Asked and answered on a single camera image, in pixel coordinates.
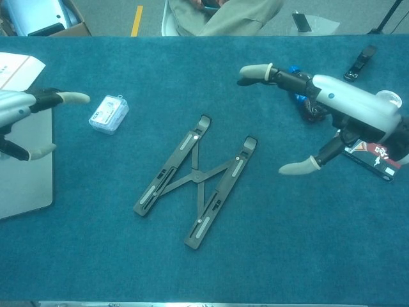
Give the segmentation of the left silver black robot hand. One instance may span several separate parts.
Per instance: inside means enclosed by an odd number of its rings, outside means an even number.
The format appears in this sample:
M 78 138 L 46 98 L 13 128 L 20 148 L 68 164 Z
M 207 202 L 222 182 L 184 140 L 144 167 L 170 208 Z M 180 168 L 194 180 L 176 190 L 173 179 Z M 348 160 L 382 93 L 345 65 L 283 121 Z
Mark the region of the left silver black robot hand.
M 39 160 L 56 149 L 54 143 L 35 150 L 27 150 L 8 140 L 6 135 L 15 123 L 32 114 L 52 109 L 59 104 L 87 104 L 89 95 L 74 91 L 46 88 L 34 91 L 0 90 L 0 153 L 19 161 Z

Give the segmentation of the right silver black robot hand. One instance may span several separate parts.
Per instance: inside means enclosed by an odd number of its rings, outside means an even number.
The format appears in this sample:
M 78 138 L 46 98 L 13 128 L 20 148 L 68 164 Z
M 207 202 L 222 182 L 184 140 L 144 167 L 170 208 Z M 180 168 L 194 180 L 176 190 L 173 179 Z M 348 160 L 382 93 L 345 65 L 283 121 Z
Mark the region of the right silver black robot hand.
M 290 93 L 311 98 L 331 114 L 332 125 L 339 130 L 338 135 L 316 155 L 302 162 L 281 166 L 278 170 L 280 174 L 306 175 L 318 171 L 341 154 L 346 146 L 353 145 L 359 139 L 378 143 L 388 149 L 390 135 L 404 117 L 399 108 L 335 77 L 322 74 L 312 76 L 311 79 L 302 79 L 273 63 L 247 65 L 240 69 L 239 85 L 276 85 Z

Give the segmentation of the black folding laptop stand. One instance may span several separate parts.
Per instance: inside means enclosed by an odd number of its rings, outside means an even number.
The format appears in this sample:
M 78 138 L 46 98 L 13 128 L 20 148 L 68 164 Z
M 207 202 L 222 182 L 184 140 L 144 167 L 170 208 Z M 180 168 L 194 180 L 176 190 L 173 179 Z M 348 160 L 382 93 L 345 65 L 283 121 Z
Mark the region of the black folding laptop stand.
M 201 171 L 199 142 L 211 122 L 210 117 L 201 115 L 196 126 L 186 133 L 133 207 L 136 214 L 145 216 L 163 195 L 188 182 L 195 183 L 197 217 L 184 240 L 188 247 L 195 250 L 200 247 L 258 143 L 256 138 L 248 136 L 232 159 L 209 171 Z

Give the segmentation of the silver closed laptop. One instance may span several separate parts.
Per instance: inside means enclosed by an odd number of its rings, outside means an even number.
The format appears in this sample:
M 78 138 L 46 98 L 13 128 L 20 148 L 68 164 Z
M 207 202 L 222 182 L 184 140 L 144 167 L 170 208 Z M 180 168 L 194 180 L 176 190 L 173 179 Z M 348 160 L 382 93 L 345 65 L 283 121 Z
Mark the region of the silver closed laptop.
M 53 112 L 49 109 L 17 122 L 6 139 L 27 150 L 54 142 Z M 33 161 L 0 157 L 0 220 L 48 207 L 54 197 L 54 157 Z

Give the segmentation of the dark metal support rod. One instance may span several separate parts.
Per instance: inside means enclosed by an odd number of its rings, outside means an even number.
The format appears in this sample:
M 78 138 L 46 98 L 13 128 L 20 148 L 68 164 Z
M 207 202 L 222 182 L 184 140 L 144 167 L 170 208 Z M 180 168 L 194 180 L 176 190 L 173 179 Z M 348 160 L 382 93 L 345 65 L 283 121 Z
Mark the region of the dark metal support rod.
M 390 7 L 380 24 L 376 27 L 371 29 L 367 34 L 368 35 L 379 35 L 383 33 L 383 29 L 390 20 L 390 18 L 393 16 L 399 5 L 403 2 L 404 0 L 395 0 L 394 4 Z

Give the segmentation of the black handheld device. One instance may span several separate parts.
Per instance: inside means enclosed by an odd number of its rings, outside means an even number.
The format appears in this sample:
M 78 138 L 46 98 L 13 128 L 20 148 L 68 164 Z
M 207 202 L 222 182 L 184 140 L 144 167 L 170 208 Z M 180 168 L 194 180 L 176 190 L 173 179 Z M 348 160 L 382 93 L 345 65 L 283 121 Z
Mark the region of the black handheld device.
M 368 45 L 365 47 L 354 61 L 353 65 L 345 72 L 343 75 L 343 79 L 347 82 L 353 83 L 357 80 L 359 74 L 361 73 L 362 69 L 365 65 L 369 62 L 369 60 L 375 55 L 377 52 L 377 47 L 374 45 Z

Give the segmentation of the cola bottle with blue label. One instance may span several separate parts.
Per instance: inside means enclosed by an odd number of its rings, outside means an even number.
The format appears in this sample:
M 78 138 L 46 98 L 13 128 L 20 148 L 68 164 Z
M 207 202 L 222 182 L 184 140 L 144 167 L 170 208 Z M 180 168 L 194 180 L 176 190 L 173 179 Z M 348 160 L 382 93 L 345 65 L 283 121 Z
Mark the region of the cola bottle with blue label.
M 292 65 L 288 68 L 288 72 L 295 74 L 302 79 L 311 79 L 313 76 L 303 72 L 300 67 Z M 328 111 L 315 100 L 297 93 L 290 93 L 290 98 L 298 107 L 301 117 L 311 123 L 320 122 L 328 115 Z

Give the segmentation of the red black printed box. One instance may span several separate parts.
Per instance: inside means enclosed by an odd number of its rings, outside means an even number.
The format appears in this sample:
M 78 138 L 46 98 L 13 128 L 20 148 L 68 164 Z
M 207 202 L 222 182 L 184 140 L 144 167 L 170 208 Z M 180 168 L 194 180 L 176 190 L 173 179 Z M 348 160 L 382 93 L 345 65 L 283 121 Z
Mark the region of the red black printed box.
M 387 149 L 377 143 L 357 140 L 352 147 L 345 147 L 343 154 L 378 177 L 391 182 L 401 165 L 390 159 Z

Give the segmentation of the light grey flat device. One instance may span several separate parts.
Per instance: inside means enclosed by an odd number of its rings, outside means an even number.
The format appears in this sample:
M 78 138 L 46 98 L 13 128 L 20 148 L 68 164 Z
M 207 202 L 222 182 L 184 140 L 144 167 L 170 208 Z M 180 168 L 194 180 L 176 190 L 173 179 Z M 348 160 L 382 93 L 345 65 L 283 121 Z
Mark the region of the light grey flat device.
M 48 36 L 81 22 L 66 0 L 3 0 L 1 8 L 18 36 Z

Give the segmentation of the small clear plastic case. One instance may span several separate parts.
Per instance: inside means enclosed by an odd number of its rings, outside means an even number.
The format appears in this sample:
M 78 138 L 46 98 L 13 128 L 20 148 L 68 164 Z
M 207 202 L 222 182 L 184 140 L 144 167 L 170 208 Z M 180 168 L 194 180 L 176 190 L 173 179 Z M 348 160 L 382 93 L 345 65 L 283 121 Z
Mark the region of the small clear plastic case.
M 113 135 L 128 112 L 128 103 L 122 95 L 106 95 L 89 118 L 88 123 L 96 131 Z

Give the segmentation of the black smartphone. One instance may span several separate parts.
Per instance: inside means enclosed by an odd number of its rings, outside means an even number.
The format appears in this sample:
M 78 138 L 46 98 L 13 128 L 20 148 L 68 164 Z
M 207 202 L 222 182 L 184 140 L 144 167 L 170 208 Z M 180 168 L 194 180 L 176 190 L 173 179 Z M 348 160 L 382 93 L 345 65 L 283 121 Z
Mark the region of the black smartphone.
M 303 13 L 292 13 L 293 21 L 301 33 L 311 32 L 312 29 L 307 21 L 306 16 Z

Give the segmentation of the brown cardboard box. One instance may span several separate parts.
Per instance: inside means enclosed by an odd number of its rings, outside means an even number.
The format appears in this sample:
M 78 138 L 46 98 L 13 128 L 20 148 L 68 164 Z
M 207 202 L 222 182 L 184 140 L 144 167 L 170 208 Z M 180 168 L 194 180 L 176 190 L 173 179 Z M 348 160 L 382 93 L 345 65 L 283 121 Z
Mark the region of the brown cardboard box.
M 9 18 L 6 16 L 5 10 L 1 8 L 3 0 L 0 0 L 0 35 L 3 36 L 18 36 L 11 24 Z M 91 33 L 85 23 L 84 18 L 75 6 L 73 0 L 66 0 L 66 4 L 71 8 L 76 14 L 79 15 L 81 22 L 69 29 L 59 31 L 48 36 L 89 36 Z

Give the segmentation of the seated person in beige clothes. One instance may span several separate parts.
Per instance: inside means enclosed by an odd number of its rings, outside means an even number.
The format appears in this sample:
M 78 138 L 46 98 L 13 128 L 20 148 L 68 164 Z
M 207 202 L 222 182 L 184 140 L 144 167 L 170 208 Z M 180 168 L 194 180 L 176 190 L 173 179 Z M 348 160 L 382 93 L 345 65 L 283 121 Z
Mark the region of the seated person in beige clothes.
M 285 0 L 168 0 L 181 36 L 253 36 Z

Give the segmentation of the aluminium frame rail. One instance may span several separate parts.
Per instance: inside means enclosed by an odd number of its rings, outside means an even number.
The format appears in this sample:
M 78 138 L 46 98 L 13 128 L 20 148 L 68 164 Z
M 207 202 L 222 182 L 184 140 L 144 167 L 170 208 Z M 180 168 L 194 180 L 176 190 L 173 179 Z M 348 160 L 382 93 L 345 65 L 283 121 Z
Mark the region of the aluminium frame rail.
M 36 307 L 372 307 L 361 304 L 275 304 L 275 303 L 159 303 L 39 301 Z

